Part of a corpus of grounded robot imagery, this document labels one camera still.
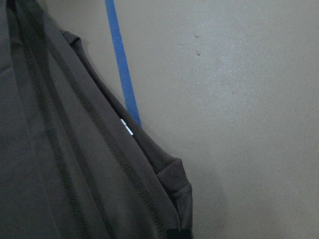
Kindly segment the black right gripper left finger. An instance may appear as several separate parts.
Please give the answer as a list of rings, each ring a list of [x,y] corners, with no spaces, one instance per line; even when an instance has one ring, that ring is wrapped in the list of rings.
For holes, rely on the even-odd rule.
[[[167,239],[179,239],[180,231],[178,229],[169,229],[167,230]]]

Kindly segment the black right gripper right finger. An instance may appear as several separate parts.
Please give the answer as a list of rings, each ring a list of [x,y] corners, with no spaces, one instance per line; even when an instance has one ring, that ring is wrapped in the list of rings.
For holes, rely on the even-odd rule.
[[[192,231],[187,229],[180,230],[180,239],[193,239]]]

